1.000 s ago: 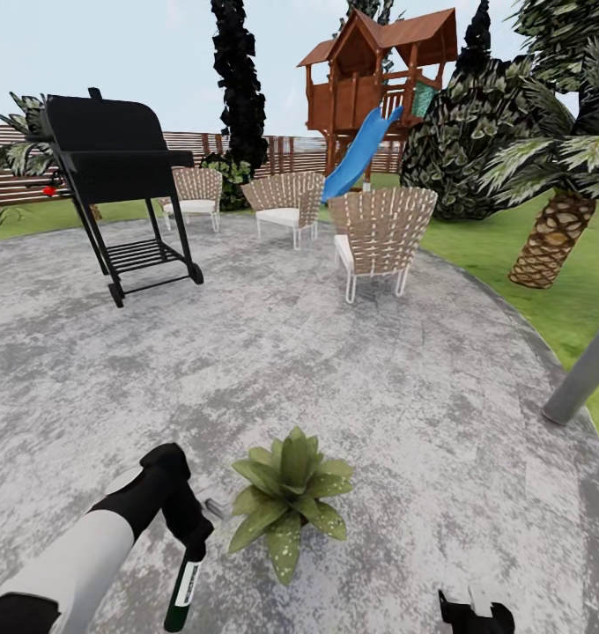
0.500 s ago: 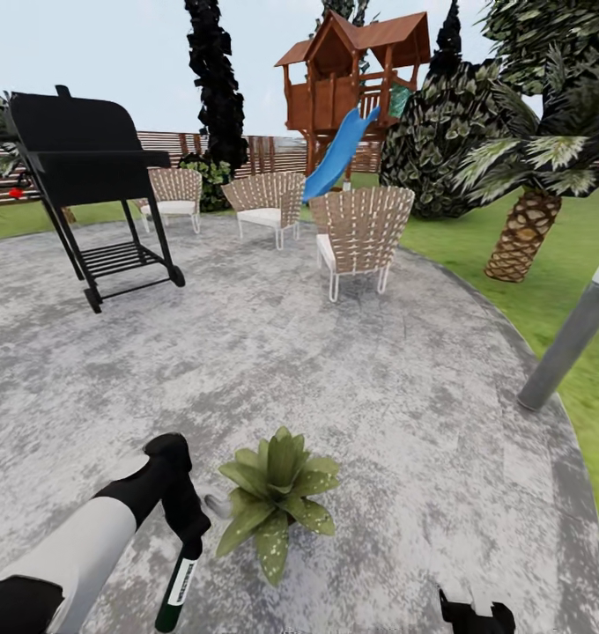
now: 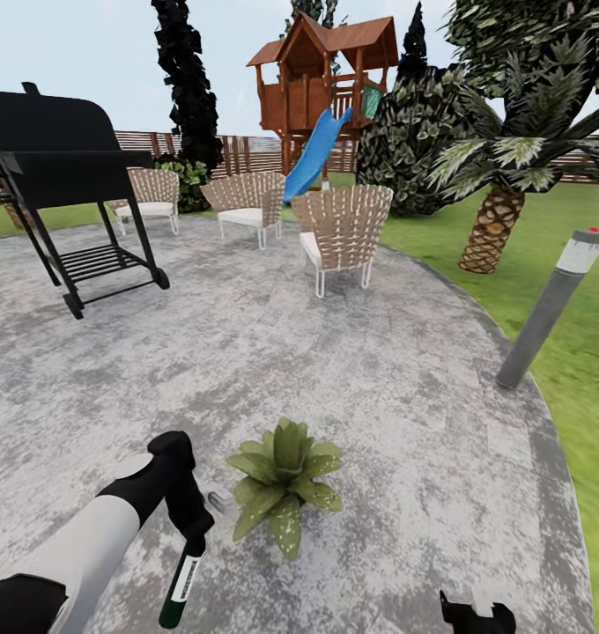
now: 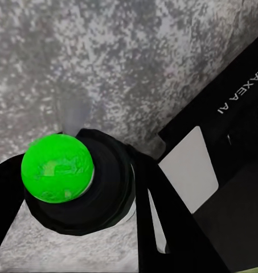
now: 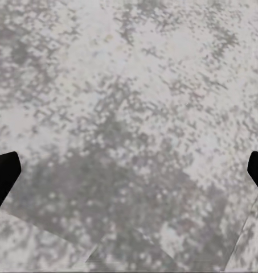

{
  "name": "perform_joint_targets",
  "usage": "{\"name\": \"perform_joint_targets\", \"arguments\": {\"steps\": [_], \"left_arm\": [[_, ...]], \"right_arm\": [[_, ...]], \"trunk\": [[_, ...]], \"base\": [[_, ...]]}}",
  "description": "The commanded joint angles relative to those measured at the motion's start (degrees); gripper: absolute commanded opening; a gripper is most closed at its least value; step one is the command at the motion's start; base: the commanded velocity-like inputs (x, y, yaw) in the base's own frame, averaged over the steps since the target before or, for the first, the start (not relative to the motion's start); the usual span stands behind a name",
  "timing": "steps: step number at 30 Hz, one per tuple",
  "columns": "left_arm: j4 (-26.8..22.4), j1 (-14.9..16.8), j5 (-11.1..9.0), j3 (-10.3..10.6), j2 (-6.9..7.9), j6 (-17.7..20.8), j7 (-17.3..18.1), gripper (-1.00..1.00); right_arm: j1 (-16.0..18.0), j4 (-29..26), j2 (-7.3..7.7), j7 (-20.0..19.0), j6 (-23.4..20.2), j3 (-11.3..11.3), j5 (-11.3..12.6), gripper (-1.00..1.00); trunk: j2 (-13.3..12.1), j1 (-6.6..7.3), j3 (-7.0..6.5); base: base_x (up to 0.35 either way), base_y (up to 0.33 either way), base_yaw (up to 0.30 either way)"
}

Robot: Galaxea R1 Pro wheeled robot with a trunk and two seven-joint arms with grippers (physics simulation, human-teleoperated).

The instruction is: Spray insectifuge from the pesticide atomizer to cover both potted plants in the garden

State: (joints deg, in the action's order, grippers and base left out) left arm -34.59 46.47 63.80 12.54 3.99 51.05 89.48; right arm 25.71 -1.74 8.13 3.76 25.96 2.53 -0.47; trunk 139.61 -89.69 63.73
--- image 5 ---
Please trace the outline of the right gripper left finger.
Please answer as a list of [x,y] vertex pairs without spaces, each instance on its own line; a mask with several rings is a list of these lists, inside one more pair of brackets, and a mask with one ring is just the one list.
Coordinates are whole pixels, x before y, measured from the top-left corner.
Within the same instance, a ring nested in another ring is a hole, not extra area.
[[0,207],[21,171],[17,152],[0,155]]

